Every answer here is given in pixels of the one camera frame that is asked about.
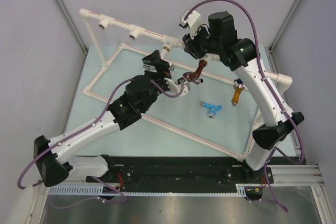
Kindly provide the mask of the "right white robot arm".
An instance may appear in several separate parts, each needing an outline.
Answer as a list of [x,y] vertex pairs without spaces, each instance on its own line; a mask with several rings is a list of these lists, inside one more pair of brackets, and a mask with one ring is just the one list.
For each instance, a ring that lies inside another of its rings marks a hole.
[[271,151],[303,120],[301,112],[294,112],[281,97],[268,75],[256,45],[248,38],[239,39],[234,18],[228,12],[209,15],[204,25],[201,15],[186,12],[180,26],[189,28],[182,38],[185,52],[195,59],[212,54],[227,66],[247,87],[263,119],[263,125],[253,131],[255,141],[245,159],[243,179],[254,183],[261,177],[261,168]]

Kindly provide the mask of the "white water faucet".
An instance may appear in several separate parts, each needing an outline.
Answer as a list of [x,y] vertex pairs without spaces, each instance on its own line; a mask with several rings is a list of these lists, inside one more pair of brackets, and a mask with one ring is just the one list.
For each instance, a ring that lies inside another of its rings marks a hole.
[[[168,49],[168,47],[164,46],[160,51],[160,55],[161,55],[161,58],[163,61],[167,61],[164,59],[164,57],[170,52],[170,49]],[[170,64],[170,72],[173,72],[174,71],[174,65],[172,63],[169,63]]]

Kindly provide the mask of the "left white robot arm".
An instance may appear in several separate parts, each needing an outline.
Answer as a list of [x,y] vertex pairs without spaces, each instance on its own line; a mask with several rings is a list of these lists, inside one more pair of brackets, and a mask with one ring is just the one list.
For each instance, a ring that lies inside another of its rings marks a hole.
[[43,184],[52,187],[60,184],[75,171],[71,158],[81,149],[109,134],[122,131],[141,119],[158,96],[168,91],[166,80],[171,78],[170,64],[164,60],[159,50],[142,59],[143,64],[154,68],[144,74],[123,82],[122,96],[109,99],[101,114],[65,135],[46,138],[44,135],[34,140],[34,158]]

